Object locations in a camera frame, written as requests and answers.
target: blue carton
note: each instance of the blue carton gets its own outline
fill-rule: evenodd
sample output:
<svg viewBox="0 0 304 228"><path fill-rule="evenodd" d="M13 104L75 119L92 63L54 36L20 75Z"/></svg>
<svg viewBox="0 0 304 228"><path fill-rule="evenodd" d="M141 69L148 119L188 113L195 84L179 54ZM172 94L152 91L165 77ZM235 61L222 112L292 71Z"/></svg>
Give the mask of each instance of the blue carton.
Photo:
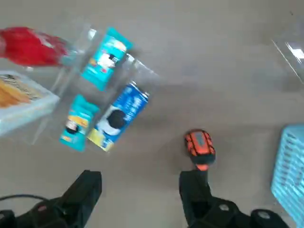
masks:
<svg viewBox="0 0 304 228"><path fill-rule="evenodd" d="M102 43L86 65L82 77L103 91L116 64L132 46L133 44L116 29L108 28Z"/></svg>
<svg viewBox="0 0 304 228"><path fill-rule="evenodd" d="M90 132L88 139L108 151L147 105L148 95L129 83Z"/></svg>

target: light blue plastic basket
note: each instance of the light blue plastic basket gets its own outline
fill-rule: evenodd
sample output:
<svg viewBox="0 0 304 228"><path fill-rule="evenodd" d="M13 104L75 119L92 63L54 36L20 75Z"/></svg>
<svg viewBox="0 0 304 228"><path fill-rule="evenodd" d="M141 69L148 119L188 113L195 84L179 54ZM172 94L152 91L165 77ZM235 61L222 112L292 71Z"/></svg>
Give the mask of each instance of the light blue plastic basket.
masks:
<svg viewBox="0 0 304 228"><path fill-rule="evenodd" d="M287 126L281 136L271 191L294 219L304 227L304 124Z"/></svg>

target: concrete floor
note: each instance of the concrete floor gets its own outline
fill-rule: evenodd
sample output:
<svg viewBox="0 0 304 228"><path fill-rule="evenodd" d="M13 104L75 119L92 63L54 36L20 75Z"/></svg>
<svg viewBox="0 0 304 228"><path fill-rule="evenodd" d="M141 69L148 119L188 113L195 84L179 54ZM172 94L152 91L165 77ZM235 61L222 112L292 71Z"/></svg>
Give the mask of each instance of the concrete floor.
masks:
<svg viewBox="0 0 304 228"><path fill-rule="evenodd" d="M73 153L59 135L41 136L34 146L1 139L0 195L57 197L84 169L100 170L104 192L87 227L184 228L178 175L190 162L182 135L198 127L210 132L218 153L210 171L214 195L245 213L273 209L294 226L270 181L282 127L303 121L303 86L271 39L303 6L301 0L4 1L0 28L52 31L64 12L66 20L79 14L101 28L115 26L164 80L109 155L91 145ZM0 209L22 213L32 205L13 200Z"/></svg>

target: teal package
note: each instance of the teal package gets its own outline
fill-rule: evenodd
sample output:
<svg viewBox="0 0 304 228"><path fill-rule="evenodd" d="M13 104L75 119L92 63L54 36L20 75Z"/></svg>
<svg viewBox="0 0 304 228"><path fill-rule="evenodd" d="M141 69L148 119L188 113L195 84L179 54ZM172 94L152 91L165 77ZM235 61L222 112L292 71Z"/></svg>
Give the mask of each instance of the teal package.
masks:
<svg viewBox="0 0 304 228"><path fill-rule="evenodd" d="M99 108L95 104L89 103L83 96L77 95L70 107L60 142L75 150L84 151L88 127L98 111Z"/></svg>
<svg viewBox="0 0 304 228"><path fill-rule="evenodd" d="M82 77L103 91L116 64L132 46L133 44L116 29L108 28L102 43L86 65Z"/></svg>

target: red object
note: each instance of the red object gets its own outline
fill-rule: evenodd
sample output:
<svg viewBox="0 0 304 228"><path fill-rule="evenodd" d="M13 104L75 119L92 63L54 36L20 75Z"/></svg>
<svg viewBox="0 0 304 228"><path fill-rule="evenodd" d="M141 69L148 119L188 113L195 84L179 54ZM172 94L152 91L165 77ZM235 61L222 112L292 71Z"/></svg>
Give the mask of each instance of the red object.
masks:
<svg viewBox="0 0 304 228"><path fill-rule="evenodd" d="M210 135L201 129L193 129L185 134L185 146L192 162L200 171L207 171L215 161L215 150Z"/></svg>
<svg viewBox="0 0 304 228"><path fill-rule="evenodd" d="M27 27L0 30L0 57L23 66L58 66L67 43Z"/></svg>

